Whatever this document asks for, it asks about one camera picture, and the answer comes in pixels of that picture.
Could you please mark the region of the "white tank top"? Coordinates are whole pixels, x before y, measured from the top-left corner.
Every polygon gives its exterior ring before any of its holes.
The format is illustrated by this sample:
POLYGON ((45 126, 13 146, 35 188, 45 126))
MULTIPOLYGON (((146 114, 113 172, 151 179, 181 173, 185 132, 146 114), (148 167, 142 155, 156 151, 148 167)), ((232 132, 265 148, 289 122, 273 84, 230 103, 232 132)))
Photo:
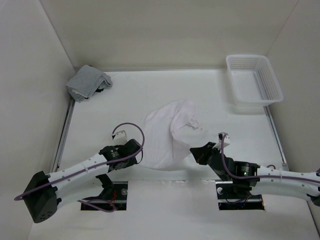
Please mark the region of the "white tank top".
POLYGON ((141 165, 159 171, 183 170, 191 148, 218 138, 198 122, 190 100, 176 100, 151 112, 141 128, 145 136, 141 165))

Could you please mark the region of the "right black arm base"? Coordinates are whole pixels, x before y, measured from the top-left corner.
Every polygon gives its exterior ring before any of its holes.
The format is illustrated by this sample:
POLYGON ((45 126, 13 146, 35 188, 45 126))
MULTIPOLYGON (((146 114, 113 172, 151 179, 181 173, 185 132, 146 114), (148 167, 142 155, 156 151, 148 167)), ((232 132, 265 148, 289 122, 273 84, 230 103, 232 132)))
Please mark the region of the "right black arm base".
POLYGON ((261 195, 252 195, 247 190, 237 189, 231 181, 216 181, 215 187, 220 211, 265 210, 261 195))

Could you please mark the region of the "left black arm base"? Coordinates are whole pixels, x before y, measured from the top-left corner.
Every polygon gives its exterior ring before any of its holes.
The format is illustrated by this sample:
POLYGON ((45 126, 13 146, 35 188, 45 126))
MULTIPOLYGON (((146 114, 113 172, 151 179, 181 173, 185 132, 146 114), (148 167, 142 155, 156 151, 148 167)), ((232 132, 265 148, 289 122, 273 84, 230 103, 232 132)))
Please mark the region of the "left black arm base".
POLYGON ((102 211, 112 213, 127 210, 129 184, 127 181, 112 181, 106 174, 95 177, 101 183, 102 191, 97 196, 83 199, 81 211, 102 211))

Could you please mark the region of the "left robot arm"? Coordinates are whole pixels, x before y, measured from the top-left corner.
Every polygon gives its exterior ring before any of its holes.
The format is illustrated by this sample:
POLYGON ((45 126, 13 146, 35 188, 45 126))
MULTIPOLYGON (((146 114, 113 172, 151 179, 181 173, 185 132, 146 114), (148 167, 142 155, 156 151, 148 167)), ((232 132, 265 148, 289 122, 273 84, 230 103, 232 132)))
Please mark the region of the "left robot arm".
POLYGON ((65 205, 77 201, 92 204, 109 201, 119 195, 108 173, 137 164, 142 146, 130 139, 124 145, 106 146, 94 156, 61 171, 35 173, 23 192, 24 201, 34 223, 52 217, 65 205))

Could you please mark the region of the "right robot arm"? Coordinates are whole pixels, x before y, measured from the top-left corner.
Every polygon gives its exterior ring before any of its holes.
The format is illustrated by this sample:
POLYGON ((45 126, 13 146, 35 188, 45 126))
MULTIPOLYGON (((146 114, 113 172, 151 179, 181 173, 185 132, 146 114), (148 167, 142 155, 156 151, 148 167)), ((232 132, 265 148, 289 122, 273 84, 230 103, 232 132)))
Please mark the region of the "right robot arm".
POLYGON ((299 198, 320 205, 319 171, 293 172, 235 161, 225 155, 229 144, 228 140, 220 140, 190 148, 195 162, 209 166, 221 180, 216 188, 219 199, 242 200, 267 194, 299 198))

